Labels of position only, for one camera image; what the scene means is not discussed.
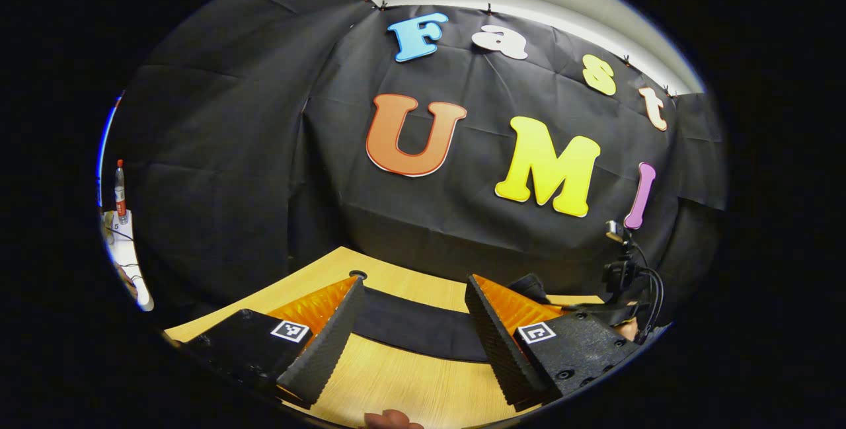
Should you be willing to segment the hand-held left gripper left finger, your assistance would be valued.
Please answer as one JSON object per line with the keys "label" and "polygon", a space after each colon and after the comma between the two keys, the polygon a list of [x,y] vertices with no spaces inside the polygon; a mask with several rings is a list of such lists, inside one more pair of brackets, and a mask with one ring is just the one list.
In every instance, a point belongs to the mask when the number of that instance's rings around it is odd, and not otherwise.
{"label": "hand-held left gripper left finger", "polygon": [[188,340],[187,351],[254,392],[308,410],[350,338],[363,281],[351,275],[267,314],[240,309]]}

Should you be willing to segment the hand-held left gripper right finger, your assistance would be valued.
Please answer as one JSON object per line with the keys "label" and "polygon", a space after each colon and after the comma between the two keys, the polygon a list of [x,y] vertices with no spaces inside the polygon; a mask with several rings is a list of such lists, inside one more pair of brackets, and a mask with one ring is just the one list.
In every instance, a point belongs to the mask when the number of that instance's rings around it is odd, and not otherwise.
{"label": "hand-held left gripper right finger", "polygon": [[592,315],[562,313],[476,274],[468,277],[465,303],[506,402],[516,410],[568,398],[640,350]]}

